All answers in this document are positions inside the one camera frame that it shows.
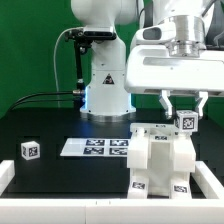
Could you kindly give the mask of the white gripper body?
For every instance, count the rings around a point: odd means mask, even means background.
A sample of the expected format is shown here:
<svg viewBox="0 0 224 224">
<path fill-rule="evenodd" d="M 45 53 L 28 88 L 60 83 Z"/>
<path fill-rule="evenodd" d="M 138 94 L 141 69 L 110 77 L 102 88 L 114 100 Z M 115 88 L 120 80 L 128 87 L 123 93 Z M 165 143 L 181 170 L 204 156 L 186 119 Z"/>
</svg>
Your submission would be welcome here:
<svg viewBox="0 0 224 224">
<path fill-rule="evenodd" d="M 124 86 L 135 94 L 205 91 L 211 97 L 224 97 L 224 52 L 202 50 L 198 58 L 174 57 L 163 45 L 139 45 L 129 55 Z"/>
</svg>

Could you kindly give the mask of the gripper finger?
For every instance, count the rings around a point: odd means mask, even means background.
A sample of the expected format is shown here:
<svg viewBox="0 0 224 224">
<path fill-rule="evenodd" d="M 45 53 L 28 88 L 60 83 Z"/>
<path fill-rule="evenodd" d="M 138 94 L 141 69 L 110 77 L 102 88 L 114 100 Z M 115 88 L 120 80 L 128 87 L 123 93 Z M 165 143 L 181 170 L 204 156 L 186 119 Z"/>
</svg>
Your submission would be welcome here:
<svg viewBox="0 0 224 224">
<path fill-rule="evenodd" d="M 203 117 L 203 107 L 206 104 L 208 100 L 208 92 L 207 91 L 198 91 L 195 94 L 195 111 L 198 113 L 198 117 L 202 118 Z"/>
<path fill-rule="evenodd" d="M 169 99 L 170 91 L 162 90 L 159 95 L 159 102 L 165 110 L 165 115 L 167 119 L 171 119 L 173 117 L 173 106 Z"/>
</svg>

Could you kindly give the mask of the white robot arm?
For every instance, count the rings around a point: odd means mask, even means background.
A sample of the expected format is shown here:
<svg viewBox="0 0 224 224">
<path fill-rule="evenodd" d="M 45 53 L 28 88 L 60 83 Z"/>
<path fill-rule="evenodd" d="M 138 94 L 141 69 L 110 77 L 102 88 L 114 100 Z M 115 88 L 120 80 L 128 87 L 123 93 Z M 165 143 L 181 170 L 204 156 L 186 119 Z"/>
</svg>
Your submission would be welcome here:
<svg viewBox="0 0 224 224">
<path fill-rule="evenodd" d="M 91 81 L 80 112 L 119 119 L 135 112 L 133 94 L 159 97 L 166 116 L 171 96 L 194 96 L 196 113 L 209 97 L 224 97 L 224 52 L 211 49 L 216 0 L 71 0 L 83 26 L 72 31 L 76 52 L 92 50 Z"/>
</svg>

